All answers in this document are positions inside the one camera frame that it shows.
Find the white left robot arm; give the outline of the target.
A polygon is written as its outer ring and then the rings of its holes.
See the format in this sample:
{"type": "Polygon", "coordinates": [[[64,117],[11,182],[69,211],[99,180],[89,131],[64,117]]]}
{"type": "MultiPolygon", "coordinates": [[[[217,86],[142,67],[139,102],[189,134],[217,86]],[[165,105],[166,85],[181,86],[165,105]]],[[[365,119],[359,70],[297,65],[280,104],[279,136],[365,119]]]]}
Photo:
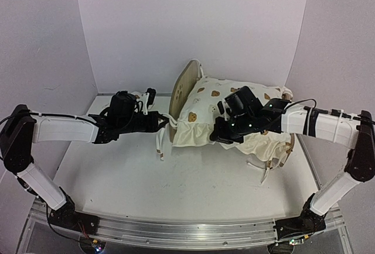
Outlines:
{"type": "Polygon", "coordinates": [[[119,91],[97,114],[73,115],[33,111],[19,104],[1,119],[1,161],[26,192],[40,199],[47,208],[50,225],[66,229],[95,228],[98,218],[77,211],[64,189],[53,181],[54,173],[45,172],[46,161],[57,152],[53,165],[62,162],[63,153],[74,142],[105,145],[130,133],[156,134],[156,151],[162,154],[163,132],[175,120],[154,109],[156,92],[119,91]]]}

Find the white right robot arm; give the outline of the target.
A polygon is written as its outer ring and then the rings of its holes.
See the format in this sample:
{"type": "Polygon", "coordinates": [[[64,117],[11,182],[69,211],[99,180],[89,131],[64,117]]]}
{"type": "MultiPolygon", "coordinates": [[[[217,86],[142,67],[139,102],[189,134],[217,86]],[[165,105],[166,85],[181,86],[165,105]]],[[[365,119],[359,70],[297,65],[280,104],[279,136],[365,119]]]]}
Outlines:
{"type": "Polygon", "coordinates": [[[275,221],[278,241],[325,230],[328,211],[356,186],[374,178],[374,121],[368,111],[347,114],[281,98],[262,104],[249,87],[242,87],[219,103],[219,112],[210,134],[214,142],[241,144],[253,133],[291,133],[326,142],[346,158],[335,177],[307,199],[297,217],[275,221]]]}

